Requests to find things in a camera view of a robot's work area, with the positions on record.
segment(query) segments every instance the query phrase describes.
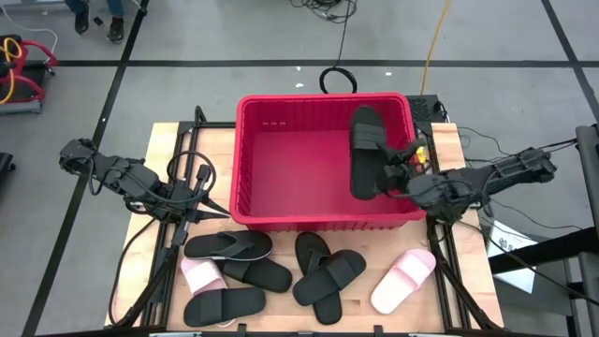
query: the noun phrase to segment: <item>shoe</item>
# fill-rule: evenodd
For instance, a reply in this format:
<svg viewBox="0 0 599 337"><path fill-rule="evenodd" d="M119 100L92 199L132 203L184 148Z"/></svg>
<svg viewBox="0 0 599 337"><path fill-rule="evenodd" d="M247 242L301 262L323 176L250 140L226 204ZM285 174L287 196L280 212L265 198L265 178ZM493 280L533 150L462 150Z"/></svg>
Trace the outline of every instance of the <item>shoe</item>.
<svg viewBox="0 0 599 337"><path fill-rule="evenodd" d="M121 43L124 39L124 20L123 18L112 17L110 30L106 34L106 38L113 43Z"/></svg>
<svg viewBox="0 0 599 337"><path fill-rule="evenodd" d="M87 3L83 3L85 10L79 14L75 14L75 32L81 35L90 28L90 8Z"/></svg>

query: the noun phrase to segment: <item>wooden table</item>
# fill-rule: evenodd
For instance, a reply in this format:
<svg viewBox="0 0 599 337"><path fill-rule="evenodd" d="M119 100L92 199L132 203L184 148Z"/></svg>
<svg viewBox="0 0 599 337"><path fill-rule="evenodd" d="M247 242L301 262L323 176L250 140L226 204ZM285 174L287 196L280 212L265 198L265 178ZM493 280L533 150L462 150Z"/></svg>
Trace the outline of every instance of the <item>wooden table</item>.
<svg viewBox="0 0 599 337"><path fill-rule="evenodd" d="M153 169L160 179L168 179L166 166L173 156L178 124L154 124L152 136L146 154L146 166ZM183 148L187 148L190 135L187 133ZM440 169L461 168L464 166L463 153L458 131L453 124L433 125L433 136ZM233 165L233 145L235 130L226 128L207 128L199 133L197 151L207 155L217 171L217 182L211 191L211 198L224 207L228 207L229 189ZM179 176L183 176L185 160L180 164ZM149 221L145 215L132 214L125 242ZM467 212L463 221L477 225L475 212ZM189 237L210 234L221 230L242 230L231 219L210 220L192 225ZM158 225L150 228L132 245L124 259L121 279L113 304L115 318L118 320L138 297L148 282L153 260ZM503 320L495 294L495 287L489 269L483 238L472 228L454 226L453 234L460 263L461 278L476 302L498 325ZM347 248L359 251L368 263L368 269L356 281L341 293L343 318L334 325L320 325L311 306L299 306L291 290L284 294L267 291L267 306L258 315L242 317L237 323L247 324L249 331L337 331L372 332L374 325L381 325L385 332L441 332L443 322L440 313L439 298L434 277L429 277L424 285L407 298L391 315L378 314L370 304L374 287L387 272L391 263L402 252L410 248L428 248L426 225L424 220L409 222L401 228L380 231L328 231L319 232L329 244L331 251ZM294 253L296 232L271 233L274 250L271 259L286 266L293 274L294 283L301 277L301 271ZM226 279L229 287L241 287L237 281ZM446 282L453 325L460 326L455 293ZM191 329L183 323L183 309L192 298L181 270L177 269L168 317L168 330L235 330L237 324L227 329L215 326Z"/></svg>

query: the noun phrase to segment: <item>slide sandal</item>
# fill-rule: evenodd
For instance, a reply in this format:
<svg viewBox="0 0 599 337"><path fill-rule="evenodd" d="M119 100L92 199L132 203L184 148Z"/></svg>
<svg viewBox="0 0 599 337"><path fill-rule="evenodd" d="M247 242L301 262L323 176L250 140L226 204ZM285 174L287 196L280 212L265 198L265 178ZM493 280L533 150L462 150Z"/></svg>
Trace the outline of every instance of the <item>slide sandal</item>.
<svg viewBox="0 0 599 337"><path fill-rule="evenodd" d="M291 287L291 271L267 258L258 261L218 261L224 275L261 289L284 293Z"/></svg>
<svg viewBox="0 0 599 337"><path fill-rule="evenodd" d="M303 232L296 238L296 256L301 273L306 275L321 266L330 256L327 243L316 233ZM343 314L339 292L333 292L314 303L314 314L320 324L339 322Z"/></svg>
<svg viewBox="0 0 599 337"><path fill-rule="evenodd" d="M366 270L366 260L358 252L340 250L305 275L293 286L299 305L311 305L339 292Z"/></svg>
<svg viewBox="0 0 599 337"><path fill-rule="evenodd" d="M181 260L181 271L194 296L209 290L226 289L226 283L221 272L210 259L191 260L184 257ZM216 325L220 328L226 328L233 322L235 322L235 319Z"/></svg>
<svg viewBox="0 0 599 337"><path fill-rule="evenodd" d="M231 259L254 261L272 252L272 240L259 231L224 231L191 238L183 253L187 258Z"/></svg>
<svg viewBox="0 0 599 337"><path fill-rule="evenodd" d="M183 311L188 327L205 327L233 318L253 315L264 310L264 290L249 287L216 289L195 295Z"/></svg>
<svg viewBox="0 0 599 337"><path fill-rule="evenodd" d="M435 267L435 258L425 249L410 249L393 263L371 295L374 309L390 314L410 294L418 290Z"/></svg>
<svg viewBox="0 0 599 337"><path fill-rule="evenodd" d="M350 189L355 198L370 200L377 194L377 179L384 173L387 158L380 145L387 144L385 125L379 112L359 107L354 112L350 132Z"/></svg>

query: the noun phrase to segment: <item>yellow cable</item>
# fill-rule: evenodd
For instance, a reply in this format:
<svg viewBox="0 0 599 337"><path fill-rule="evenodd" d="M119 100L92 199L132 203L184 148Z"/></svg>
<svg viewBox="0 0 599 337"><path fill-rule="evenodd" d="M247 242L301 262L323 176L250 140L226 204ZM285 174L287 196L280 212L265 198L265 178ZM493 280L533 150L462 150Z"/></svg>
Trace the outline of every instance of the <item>yellow cable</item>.
<svg viewBox="0 0 599 337"><path fill-rule="evenodd" d="M424 87L427 85L427 76L429 75L429 63L431 62L432 51L434 50L434 45L437 43L437 37L439 37L439 32L441 32L441 26L443 25L443 21L446 19L447 10L449 9L450 4L451 0L446 0L446 5L443 7L441 18L439 18L437 28L434 30L434 37L432 37L431 47L429 48L429 54L427 55L427 62L424 65L424 75L422 76L420 95L424 95Z"/></svg>
<svg viewBox="0 0 599 337"><path fill-rule="evenodd" d="M17 47L17 54L13 54L10 52L10 48L8 47L8 42L12 42ZM7 62L10 62L10 58L20 58L22 56L22 49L19 42L17 42L14 38L7 37L4 39L4 48L0 47L0 51L4 52L5 58ZM8 71L8 75L10 76L10 86L8 87L8 94L2 100L0 100L0 104L5 104L12 97L12 94L15 91L15 74L12 72L12 69Z"/></svg>

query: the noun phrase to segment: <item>white paper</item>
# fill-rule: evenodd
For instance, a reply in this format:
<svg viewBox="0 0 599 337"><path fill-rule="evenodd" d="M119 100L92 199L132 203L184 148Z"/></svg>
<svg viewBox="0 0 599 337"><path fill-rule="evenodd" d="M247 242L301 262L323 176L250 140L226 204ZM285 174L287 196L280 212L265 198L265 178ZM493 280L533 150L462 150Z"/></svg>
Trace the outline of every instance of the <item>white paper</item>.
<svg viewBox="0 0 599 337"><path fill-rule="evenodd" d="M499 221L495 221L494 225L495 227L491 230L490 237L494 242L501 245L502 248L507 252L536 244L536 242L527 236L520 234L516 230L500 223ZM504 252L497 248L493 243L489 242L487 257L492 257L503 253ZM534 272L526 268L517 271L502 272L493 276L512 286L526 291L529 294L533 293Z"/></svg>

